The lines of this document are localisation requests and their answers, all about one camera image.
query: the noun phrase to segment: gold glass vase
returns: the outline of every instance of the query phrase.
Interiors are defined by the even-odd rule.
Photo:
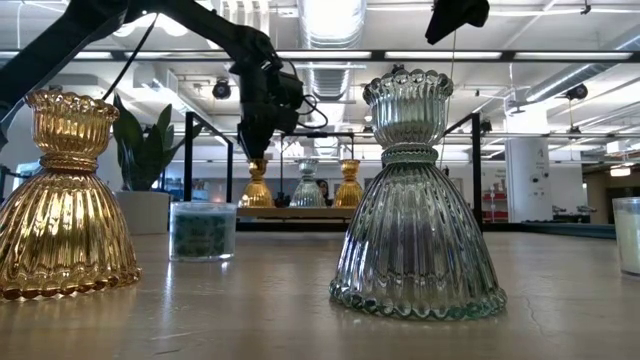
[[[118,110],[59,91],[27,96],[43,169],[0,208],[0,298],[85,293],[136,282],[127,226],[115,197],[98,179]]]
[[[267,163],[268,161],[265,159],[249,160],[249,173],[251,174],[251,180],[247,187],[244,188],[244,193],[242,194],[242,198],[238,204],[239,207],[274,207],[271,191],[269,191],[267,184],[264,182]]]
[[[336,201],[333,207],[355,208],[362,200],[362,187],[356,181],[360,160],[342,160],[342,175],[344,182],[340,185],[336,193]]]

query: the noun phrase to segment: jar of blue beads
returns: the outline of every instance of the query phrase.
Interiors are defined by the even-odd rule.
[[[236,206],[226,203],[171,204],[169,259],[216,261],[235,253]]]

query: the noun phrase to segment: white pillar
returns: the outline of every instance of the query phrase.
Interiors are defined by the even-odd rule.
[[[545,108],[531,106],[523,110],[523,113],[507,114],[505,126],[508,132],[548,132]],[[505,153],[509,222],[552,220],[547,139],[509,139]]]

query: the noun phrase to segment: white planter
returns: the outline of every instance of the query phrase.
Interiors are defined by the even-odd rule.
[[[151,191],[119,191],[116,199],[127,220],[130,235],[166,234],[169,226],[169,194]]]

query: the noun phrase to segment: black cable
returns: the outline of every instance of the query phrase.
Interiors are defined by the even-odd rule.
[[[289,65],[291,65],[291,69],[293,69],[293,76],[298,78],[298,70],[296,70],[296,67],[293,65],[293,62],[291,60],[285,60],[285,61],[288,62]],[[305,129],[310,129],[310,130],[322,129],[323,127],[329,125],[329,118],[322,111],[320,111],[320,109],[318,109],[318,99],[315,96],[313,96],[311,94],[307,94],[307,95],[304,95],[302,97],[302,100],[304,100],[304,102],[307,103],[307,105],[309,105],[311,110],[309,110],[309,111],[307,111],[305,113],[300,113],[300,115],[306,116],[306,115],[310,115],[311,113],[316,111],[318,114],[320,114],[320,116],[322,116],[324,118],[324,124],[323,125],[319,125],[319,126],[309,126],[309,125],[305,125],[305,124],[303,124],[301,122],[298,122],[298,125],[302,126]]]
[[[136,58],[136,56],[140,52],[140,49],[142,49],[142,46],[147,41],[149,34],[151,34],[151,30],[153,30],[153,28],[156,26],[156,20],[158,20],[159,15],[160,15],[159,13],[156,14],[156,17],[153,19],[153,22],[151,23],[151,25],[149,25],[144,35],[142,35],[142,39],[140,39],[138,46],[136,46],[135,50],[133,50],[133,53],[131,53],[131,56],[129,56],[129,59],[127,60],[126,64],[124,64],[124,67],[120,71],[120,74],[118,74],[118,77],[116,77],[116,79],[113,81],[113,84],[111,84],[111,87],[109,87],[109,90],[107,90],[107,92],[104,93],[104,95],[102,96],[102,100],[107,100],[109,95],[111,95],[111,93],[116,89],[116,86],[118,86],[118,83],[120,82],[120,80],[122,80],[122,77],[124,76],[124,74],[127,72],[127,70],[129,70],[131,63],[133,63],[133,60]]]

